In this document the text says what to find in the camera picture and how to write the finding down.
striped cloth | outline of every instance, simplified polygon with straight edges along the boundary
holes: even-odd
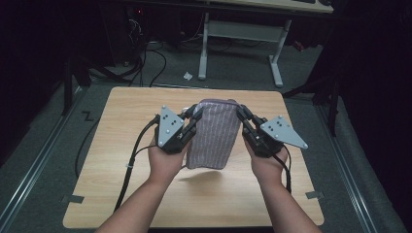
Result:
[[[225,167],[240,127],[238,105],[234,100],[205,99],[196,106],[195,111],[203,107],[203,116],[188,150],[189,169]]]

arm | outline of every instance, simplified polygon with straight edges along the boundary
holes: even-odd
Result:
[[[283,168],[273,157],[255,155],[248,142],[246,148],[252,158],[252,170],[257,177],[267,212],[275,232],[321,232],[318,226],[300,208],[282,184]],[[283,161],[288,159],[285,148],[277,153]]]
[[[182,168],[187,150],[185,147],[181,153],[166,154],[158,147],[149,148],[151,173],[148,179],[96,232],[148,232],[167,187]]]

light wood tabletop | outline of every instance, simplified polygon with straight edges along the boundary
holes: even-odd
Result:
[[[135,141],[155,114],[160,114],[162,105],[179,114],[182,108],[207,98],[234,99],[259,117],[272,119],[282,115],[291,121],[282,95],[275,91],[115,87],[73,192],[85,199],[81,204],[69,203],[64,226],[96,228],[111,215]],[[148,130],[140,148],[150,143],[154,133],[154,127]],[[292,156],[292,196],[308,216],[321,225],[324,216],[319,201],[306,197],[314,187],[301,150],[288,148]],[[180,171],[169,186],[152,227],[270,226],[250,160],[239,131],[224,169]],[[146,180],[149,172],[148,153],[143,150],[136,157],[124,200]]]
[[[331,6],[325,6],[316,0],[315,3],[304,3],[292,0],[209,0],[210,2],[247,5],[253,7],[275,8],[291,11],[311,12],[311,13],[332,13]]]

white metal frame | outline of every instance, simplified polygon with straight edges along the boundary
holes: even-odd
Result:
[[[248,23],[209,20],[209,14],[205,14],[203,29],[203,45],[200,54],[199,75],[200,80],[206,80],[207,71],[207,42],[209,36],[227,37],[234,39],[275,42],[278,44],[273,55],[269,55],[269,63],[272,69],[273,79],[277,87],[282,87],[282,77],[279,72],[278,59],[282,47],[288,36],[292,21],[289,19],[283,27],[264,26]]]

black cable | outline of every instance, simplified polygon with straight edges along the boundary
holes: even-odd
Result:
[[[79,178],[79,157],[80,157],[80,153],[82,152],[82,148],[85,146],[86,143],[86,139],[88,138],[88,135],[90,135],[91,131],[93,131],[93,129],[96,127],[97,123],[100,121],[100,118],[94,122],[94,124],[91,126],[91,128],[88,130],[87,134],[85,135],[85,137],[83,138],[82,144],[80,145],[80,148],[78,150],[77,156],[76,156],[76,161],[75,161],[75,174],[76,174],[76,178]]]
[[[154,147],[157,147],[157,146],[156,146],[156,145],[151,145],[151,146],[143,147],[143,148],[137,150],[137,152],[134,154],[134,156],[136,156],[136,155],[137,155],[138,153],[140,153],[142,150],[149,149],[149,148],[154,148]]]
[[[149,87],[152,87],[152,85],[154,84],[155,80],[161,75],[161,73],[163,73],[164,69],[166,68],[166,63],[167,63],[166,57],[165,57],[163,54],[161,54],[160,52],[158,52],[158,51],[156,51],[156,50],[152,50],[152,52],[155,52],[155,53],[159,54],[161,57],[163,57],[164,65],[163,65],[163,68],[160,70],[160,72],[159,72],[156,76],[154,76],[154,78],[152,79],[151,83],[149,84]]]
[[[197,27],[196,32],[195,32],[195,33],[193,34],[193,36],[191,36],[189,39],[184,40],[184,41],[181,41],[181,45],[182,45],[182,46],[187,47],[187,48],[198,48],[198,47],[201,46],[201,44],[200,44],[198,47],[188,47],[188,46],[185,45],[185,43],[191,42],[191,41],[195,41],[195,40],[198,40],[198,39],[203,38],[203,36],[198,36],[198,37],[196,38],[196,36],[197,36],[197,35],[199,34],[199,32],[200,32],[200,29],[202,28],[203,18],[205,18],[205,14],[204,14],[204,13],[202,14],[202,17],[200,18],[199,26]]]
[[[280,159],[276,154],[273,154],[273,157],[276,159],[276,161],[278,161],[282,167],[285,169],[285,173],[286,173],[286,190],[289,193],[292,193],[292,178],[291,178],[291,167],[292,167],[292,158],[291,158],[291,154],[289,153],[289,150],[286,146],[284,146],[284,148],[286,149],[286,151],[288,152],[288,157],[289,157],[289,168],[286,166],[285,162],[282,161],[282,159]]]
[[[93,68],[95,70],[97,70],[99,73],[103,74],[105,77],[114,80],[116,82],[119,83],[129,83],[129,80],[126,80],[124,77],[129,76],[133,73],[135,73],[136,71],[138,71],[141,68],[141,62],[139,61],[139,59],[136,59],[136,62],[133,66],[133,68],[131,68],[130,70],[122,73],[122,74],[115,74],[113,72],[111,72],[110,70],[106,69],[105,67],[94,63],[93,61],[87,59],[86,57],[82,57],[79,56],[79,59],[88,67],[88,68]]]
[[[212,49],[212,47],[211,47],[211,46],[213,46],[213,45],[209,45],[209,46],[208,46],[208,50],[210,50],[210,51],[215,51],[215,52],[222,52],[222,51],[229,50],[229,49],[232,47],[232,45],[233,45],[233,40],[232,40],[232,39],[229,39],[228,45],[227,45],[226,48],[224,48],[224,49],[222,49],[222,50],[214,50],[214,49]]]
[[[191,40],[191,41],[189,41],[189,42],[185,42],[185,43],[186,43],[186,44],[188,44],[188,43],[193,43],[193,42],[195,42],[195,41],[197,41],[197,40],[199,40],[199,39],[202,39],[202,38],[199,37],[199,38],[196,38],[195,40],[193,39],[193,40]],[[185,43],[181,43],[180,45],[183,46],[183,47],[189,48],[189,49],[197,49],[197,48],[199,48],[199,47],[201,47],[201,46],[203,45],[202,43],[198,43],[196,46],[188,46],[188,45],[186,45]]]
[[[143,54],[143,66],[146,64],[147,52],[148,52],[148,44],[146,44],[145,49],[144,49],[144,54]],[[139,85],[140,85],[140,87],[143,87],[143,69],[142,69],[141,72],[140,72]]]
[[[240,42],[239,40],[234,40],[233,43],[235,43],[237,45],[241,45],[243,47],[248,47],[248,48],[255,48],[255,47],[258,47],[258,46],[263,46],[263,45],[268,44],[268,42],[259,41],[259,42],[255,43],[254,45],[248,45],[248,44]]]
[[[146,131],[149,130],[150,127],[152,127],[154,124],[159,123],[159,115],[156,115],[154,119],[152,119],[146,126],[145,128],[142,130],[142,132],[140,132],[139,137],[136,140],[136,143],[134,145],[133,148],[133,152],[130,156],[129,162],[127,164],[127,170],[126,170],[126,174],[124,176],[124,181],[123,181],[123,186],[121,187],[121,191],[120,191],[120,195],[119,195],[119,199],[118,202],[116,203],[115,206],[115,211],[120,207],[121,202],[123,201],[124,198],[124,194],[127,191],[127,187],[130,181],[130,176],[131,176],[131,172],[133,170],[133,166],[134,166],[134,161],[136,160],[136,155],[138,152],[140,152],[141,150],[137,150],[137,148],[139,147],[140,141],[142,140],[143,135],[146,133]]]
[[[140,74],[140,76],[142,76],[142,72],[143,72],[143,66],[145,65],[144,61],[142,61],[142,58],[139,57],[140,63],[141,63],[141,67],[140,69],[136,72],[136,74],[133,76],[133,78],[130,80],[128,86],[132,86],[134,80],[136,79],[136,77]]]

